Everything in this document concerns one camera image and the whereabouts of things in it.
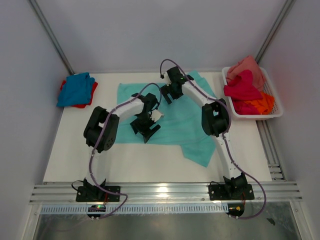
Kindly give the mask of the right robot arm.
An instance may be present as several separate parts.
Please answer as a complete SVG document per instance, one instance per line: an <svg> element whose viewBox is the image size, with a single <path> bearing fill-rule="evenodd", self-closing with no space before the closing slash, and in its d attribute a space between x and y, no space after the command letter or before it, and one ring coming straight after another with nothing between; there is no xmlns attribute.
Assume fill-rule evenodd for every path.
<svg viewBox="0 0 320 240"><path fill-rule="evenodd" d="M182 96L187 96L201 108L201 126L204 133L215 142L222 169L223 184L209 191L210 198L222 200L253 200L254 192L248 184L246 174L240 170L232 157L233 150L229 145L229 129L231 117L226 102L206 93L190 75L186 75L176 67L161 73L160 78L166 81L161 94L168 104Z"/></svg>

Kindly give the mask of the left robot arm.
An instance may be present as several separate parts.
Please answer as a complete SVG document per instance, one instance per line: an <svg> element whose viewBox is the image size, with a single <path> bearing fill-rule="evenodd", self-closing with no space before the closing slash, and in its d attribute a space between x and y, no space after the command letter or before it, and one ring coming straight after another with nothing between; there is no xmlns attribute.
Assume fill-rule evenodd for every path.
<svg viewBox="0 0 320 240"><path fill-rule="evenodd" d="M101 106L95 107L83 132L86 145L92 148L89 173L93 172L93 159L98 159L101 153L108 151L114 145L118 127L122 121L135 116L130 127L134 134L140 134L143 142L147 143L161 128L156 124L162 117L158 111L160 103L161 100L152 93L145 96L135 93L111 111Z"/></svg>

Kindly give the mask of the teal t shirt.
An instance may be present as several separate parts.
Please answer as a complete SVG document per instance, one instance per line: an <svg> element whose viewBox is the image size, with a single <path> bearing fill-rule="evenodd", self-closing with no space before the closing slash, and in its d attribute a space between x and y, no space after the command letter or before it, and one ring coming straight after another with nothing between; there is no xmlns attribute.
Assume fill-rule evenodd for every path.
<svg viewBox="0 0 320 240"><path fill-rule="evenodd" d="M207 80L199 72L187 73L209 95L216 97ZM119 84L117 104L125 102L133 94L140 92L146 83ZM208 167L216 150L214 140L202 129L201 108L189 97L183 95L172 104L162 99L159 111L164 114L157 124L160 129L148 140L153 145L178 145L183 156L203 167ZM141 134L135 134L130 123L135 117L128 118L118 126L116 144L144 144Z"/></svg>

